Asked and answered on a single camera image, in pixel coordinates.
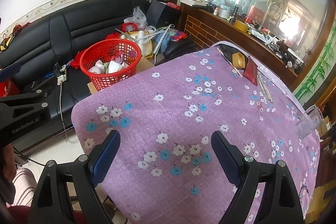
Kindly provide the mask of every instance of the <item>red pouch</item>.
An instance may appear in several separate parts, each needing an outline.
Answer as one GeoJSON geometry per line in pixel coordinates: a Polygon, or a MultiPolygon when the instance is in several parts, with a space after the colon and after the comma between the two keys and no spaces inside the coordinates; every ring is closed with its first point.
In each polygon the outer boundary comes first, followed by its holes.
{"type": "Polygon", "coordinates": [[[254,63],[252,58],[249,56],[249,61],[247,62],[247,66],[244,72],[244,77],[250,80],[254,85],[258,85],[257,71],[258,71],[257,64],[254,63]]]}
{"type": "Polygon", "coordinates": [[[20,90],[11,79],[7,79],[5,82],[0,83],[0,97],[17,95],[19,93],[20,90]]]}

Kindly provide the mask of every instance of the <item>plastic bag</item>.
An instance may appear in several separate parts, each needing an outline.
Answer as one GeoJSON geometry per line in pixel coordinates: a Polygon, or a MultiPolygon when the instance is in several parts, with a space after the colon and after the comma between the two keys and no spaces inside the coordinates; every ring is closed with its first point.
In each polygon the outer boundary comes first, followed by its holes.
{"type": "Polygon", "coordinates": [[[133,17],[128,17],[124,19],[124,23],[135,23],[138,26],[138,30],[145,30],[148,26],[147,18],[145,14],[140,10],[140,7],[134,8],[133,10],[133,17]]]}

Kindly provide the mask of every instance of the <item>laundry basket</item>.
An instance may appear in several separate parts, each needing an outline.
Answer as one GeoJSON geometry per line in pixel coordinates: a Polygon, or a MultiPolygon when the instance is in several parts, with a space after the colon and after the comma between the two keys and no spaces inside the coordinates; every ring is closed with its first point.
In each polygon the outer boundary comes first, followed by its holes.
{"type": "Polygon", "coordinates": [[[105,89],[123,79],[135,75],[137,64],[141,59],[141,50],[137,44],[125,39],[107,39],[98,42],[88,48],[82,55],[79,65],[84,74],[86,74],[97,91],[105,89]],[[127,68],[121,71],[110,74],[95,74],[89,72],[98,60],[103,63],[110,62],[111,58],[116,55],[116,52],[123,51],[127,68]]]}

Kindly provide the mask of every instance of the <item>white flower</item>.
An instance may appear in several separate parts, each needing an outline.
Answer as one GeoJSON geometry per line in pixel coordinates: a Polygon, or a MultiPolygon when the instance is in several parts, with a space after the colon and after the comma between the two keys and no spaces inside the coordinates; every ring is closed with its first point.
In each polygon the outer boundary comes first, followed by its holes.
{"type": "Polygon", "coordinates": [[[154,177],[159,177],[162,175],[162,170],[161,169],[158,169],[158,168],[155,168],[151,171],[151,174],[154,176],[154,177]]]}
{"type": "Polygon", "coordinates": [[[220,126],[221,132],[227,132],[229,130],[229,127],[226,124],[223,124],[220,126]]]}
{"type": "Polygon", "coordinates": [[[154,97],[155,101],[163,101],[164,97],[161,94],[158,94],[157,96],[154,97]]]}
{"type": "Polygon", "coordinates": [[[112,117],[120,117],[120,115],[122,114],[121,109],[120,108],[114,108],[111,110],[111,116],[112,117]]]}
{"type": "Polygon", "coordinates": [[[168,135],[167,133],[160,133],[158,136],[157,136],[157,139],[156,141],[160,144],[163,144],[163,143],[166,143],[168,140],[168,135]]]}
{"type": "Polygon", "coordinates": [[[84,146],[86,149],[91,149],[94,145],[95,142],[93,141],[93,139],[87,139],[86,141],[84,141],[84,146]]]}
{"type": "Polygon", "coordinates": [[[209,137],[205,136],[202,138],[202,144],[208,144],[209,143],[209,137]]]}
{"type": "Polygon", "coordinates": [[[102,122],[108,122],[108,121],[110,120],[110,117],[104,115],[104,116],[101,116],[101,117],[100,117],[100,120],[101,120],[102,122]]]}
{"type": "Polygon", "coordinates": [[[146,163],[145,161],[139,161],[138,162],[138,167],[141,168],[141,169],[146,169],[148,167],[148,163],[146,163]]]}
{"type": "Polygon", "coordinates": [[[246,154],[249,154],[249,153],[251,152],[251,146],[249,146],[249,145],[245,145],[244,152],[245,152],[246,154]]]}
{"type": "Polygon", "coordinates": [[[191,171],[191,173],[194,176],[198,176],[201,173],[201,169],[199,167],[195,167],[195,168],[193,168],[193,170],[191,171]]]}
{"type": "Polygon", "coordinates": [[[191,157],[190,156],[183,156],[181,159],[181,162],[183,162],[184,164],[187,164],[191,161],[191,157]]]}
{"type": "Polygon", "coordinates": [[[137,214],[137,213],[132,213],[132,214],[131,214],[131,217],[133,218],[133,220],[134,220],[135,222],[138,222],[138,221],[140,220],[140,215],[137,214]]]}
{"type": "Polygon", "coordinates": [[[248,222],[251,222],[253,220],[253,215],[249,215],[249,217],[247,218],[248,222]]]}
{"type": "Polygon", "coordinates": [[[255,192],[254,198],[257,198],[258,196],[260,196],[260,189],[259,188],[255,192]]]}
{"type": "Polygon", "coordinates": [[[184,115],[187,116],[187,117],[191,117],[193,115],[193,113],[191,111],[186,111],[184,113],[184,115]]]}
{"type": "Polygon", "coordinates": [[[192,145],[191,148],[189,148],[190,154],[191,155],[197,155],[201,152],[200,145],[192,145]]]}
{"type": "Polygon", "coordinates": [[[202,117],[196,117],[196,122],[203,122],[203,118],[202,117]]]}
{"type": "Polygon", "coordinates": [[[108,109],[107,109],[106,106],[100,106],[100,107],[96,110],[96,112],[97,112],[98,114],[106,114],[106,113],[108,112],[108,109]]]}
{"type": "Polygon", "coordinates": [[[190,106],[189,106],[189,110],[190,110],[191,112],[195,112],[195,111],[198,110],[198,107],[197,107],[197,105],[190,105],[190,106]]]}
{"type": "Polygon", "coordinates": [[[184,152],[185,152],[184,146],[177,145],[174,147],[174,151],[173,151],[174,155],[176,156],[183,155],[184,152]]]}
{"type": "Polygon", "coordinates": [[[155,152],[147,152],[144,156],[143,159],[146,162],[152,162],[152,161],[156,161],[157,158],[157,154],[155,154],[155,152]]]}
{"type": "Polygon", "coordinates": [[[107,130],[105,130],[105,132],[106,132],[106,134],[108,135],[108,134],[110,134],[110,132],[113,130],[113,128],[112,127],[110,127],[110,128],[108,128],[107,130]]]}

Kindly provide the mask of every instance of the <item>purple cloth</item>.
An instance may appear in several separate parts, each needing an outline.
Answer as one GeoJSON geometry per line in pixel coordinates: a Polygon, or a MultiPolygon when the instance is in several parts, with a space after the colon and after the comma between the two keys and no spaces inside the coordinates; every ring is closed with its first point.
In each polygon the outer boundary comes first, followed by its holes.
{"type": "MultiPolygon", "coordinates": [[[[315,187],[317,133],[299,140],[297,107],[267,78],[273,104],[210,48],[123,80],[79,102],[72,122],[89,153],[111,129],[121,145],[102,183],[134,223],[218,223],[234,196],[210,137],[221,130],[244,155],[284,160],[300,192],[315,187]]],[[[246,219],[253,222],[263,195],[256,192],[246,219]]],[[[302,209],[310,200],[305,193],[302,209]]]]}

